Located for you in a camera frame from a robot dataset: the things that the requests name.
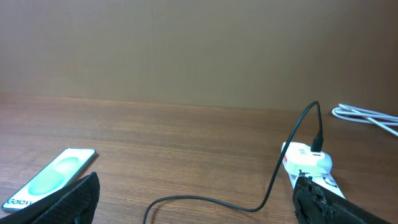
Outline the Galaxy S25 smartphone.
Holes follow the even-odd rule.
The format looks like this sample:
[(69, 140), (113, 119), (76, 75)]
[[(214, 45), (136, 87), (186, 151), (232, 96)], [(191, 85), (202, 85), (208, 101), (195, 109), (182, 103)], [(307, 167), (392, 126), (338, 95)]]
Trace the Galaxy S25 smartphone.
[(94, 149), (66, 149), (3, 203), (5, 212), (32, 205), (68, 185), (95, 157)]

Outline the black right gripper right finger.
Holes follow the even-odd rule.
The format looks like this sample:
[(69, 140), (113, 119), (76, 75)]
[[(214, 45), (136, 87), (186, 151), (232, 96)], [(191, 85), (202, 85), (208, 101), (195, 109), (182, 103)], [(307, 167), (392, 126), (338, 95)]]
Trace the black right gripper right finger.
[(299, 224), (390, 224), (332, 191), (311, 177), (299, 177), (293, 192)]

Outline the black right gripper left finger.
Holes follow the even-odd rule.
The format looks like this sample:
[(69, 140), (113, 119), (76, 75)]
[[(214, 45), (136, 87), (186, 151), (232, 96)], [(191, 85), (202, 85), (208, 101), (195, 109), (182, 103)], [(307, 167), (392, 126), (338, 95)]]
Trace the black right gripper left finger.
[(99, 199), (99, 178), (96, 172), (92, 172), (1, 218), (1, 224), (92, 224)]

